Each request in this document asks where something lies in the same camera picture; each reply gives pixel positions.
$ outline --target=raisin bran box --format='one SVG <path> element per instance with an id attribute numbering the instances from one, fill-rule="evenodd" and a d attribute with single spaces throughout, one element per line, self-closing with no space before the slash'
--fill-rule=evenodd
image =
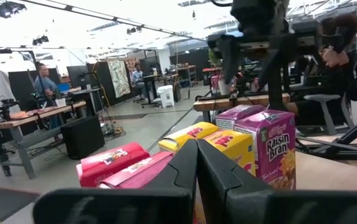
<path id="1" fill-rule="evenodd" d="M 218 131 L 218 127 L 207 122 L 199 122 L 164 137 L 159 141 L 162 151 L 176 153 L 189 139 L 201 139 Z"/>
<path id="2" fill-rule="evenodd" d="M 148 157 L 149 152 L 136 142 L 89 156 L 76 165 L 80 185 L 98 187 L 103 179 Z"/>
<path id="3" fill-rule="evenodd" d="M 255 175 L 253 138 L 232 130 L 221 130 L 204 138 L 238 166 Z"/>
<path id="4" fill-rule="evenodd" d="M 101 181 L 103 189 L 140 189 L 155 178 L 173 158 L 172 152 L 159 152 Z"/>
<path id="5" fill-rule="evenodd" d="M 276 189 L 296 188 L 293 113 L 265 110 L 236 122 L 234 130 L 253 136 L 257 177 Z"/>
<path id="6" fill-rule="evenodd" d="M 265 108 L 261 105 L 238 105 L 216 116 L 216 125 L 221 129 L 234 129 L 235 122 L 253 114 L 257 114 Z"/>

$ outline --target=yellow cereal box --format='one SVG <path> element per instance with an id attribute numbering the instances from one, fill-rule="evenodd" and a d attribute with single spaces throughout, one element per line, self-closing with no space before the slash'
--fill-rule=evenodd
<path id="1" fill-rule="evenodd" d="M 218 131 L 218 127 L 207 122 L 199 122 L 188 128 L 177 131 L 164 137 L 159 142 L 161 150 L 177 152 L 188 139 L 201 139 Z"/>
<path id="2" fill-rule="evenodd" d="M 241 166 L 252 175 L 255 175 L 255 158 L 253 137 L 250 134 L 242 134 L 237 131 L 218 131 L 204 138 L 215 148 L 220 150 L 228 158 Z"/>

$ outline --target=black speaker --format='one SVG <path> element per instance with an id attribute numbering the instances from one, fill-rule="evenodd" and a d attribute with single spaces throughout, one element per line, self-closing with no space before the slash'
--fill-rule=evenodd
<path id="1" fill-rule="evenodd" d="M 82 118 L 60 128 L 67 154 L 71 159 L 83 159 L 105 145 L 97 116 Z"/>

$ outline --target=hair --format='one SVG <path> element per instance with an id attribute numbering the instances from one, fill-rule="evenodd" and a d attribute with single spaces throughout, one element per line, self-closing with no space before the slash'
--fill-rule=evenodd
<path id="1" fill-rule="evenodd" d="M 43 63 L 36 62 L 36 68 L 37 68 L 38 70 L 41 69 L 41 66 L 45 66 L 45 65 L 44 65 Z"/>
<path id="2" fill-rule="evenodd" d="M 344 45 L 349 46 L 357 36 L 357 13 L 347 13 L 326 18 L 321 21 L 324 35 L 334 35 L 338 27 L 347 28 L 344 33 Z"/>

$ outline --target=red cereal box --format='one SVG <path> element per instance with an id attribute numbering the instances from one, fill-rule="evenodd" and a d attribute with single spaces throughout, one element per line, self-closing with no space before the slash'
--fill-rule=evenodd
<path id="1" fill-rule="evenodd" d="M 82 159 L 76 166 L 80 185 L 97 187 L 103 179 L 148 157 L 149 153 L 146 150 L 138 143 L 132 142 Z"/>
<path id="2" fill-rule="evenodd" d="M 171 152 L 159 152 L 101 181 L 103 189 L 139 189 L 155 178 L 173 158 Z"/>

